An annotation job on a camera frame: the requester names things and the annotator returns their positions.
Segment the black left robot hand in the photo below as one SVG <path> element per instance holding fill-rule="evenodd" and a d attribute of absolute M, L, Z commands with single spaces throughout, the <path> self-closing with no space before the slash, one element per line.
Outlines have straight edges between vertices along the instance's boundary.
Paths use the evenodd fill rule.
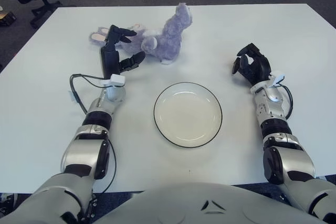
<path fill-rule="evenodd" d="M 145 52 L 139 51 L 132 57 L 120 61 L 119 52 L 115 47 L 118 42 L 131 43 L 128 37 L 136 35 L 134 30 L 111 25 L 105 38 L 106 44 L 100 49 L 102 72 L 105 79 L 110 79 L 112 74 L 119 75 L 122 72 L 135 69 L 144 60 Z"/>

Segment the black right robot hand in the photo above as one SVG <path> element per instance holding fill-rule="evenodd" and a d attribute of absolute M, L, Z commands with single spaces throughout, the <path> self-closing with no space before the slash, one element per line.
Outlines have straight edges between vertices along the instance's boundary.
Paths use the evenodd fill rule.
<path fill-rule="evenodd" d="M 271 67 L 268 59 L 250 43 L 237 53 L 232 74 L 239 72 L 252 86 L 269 80 Z"/>

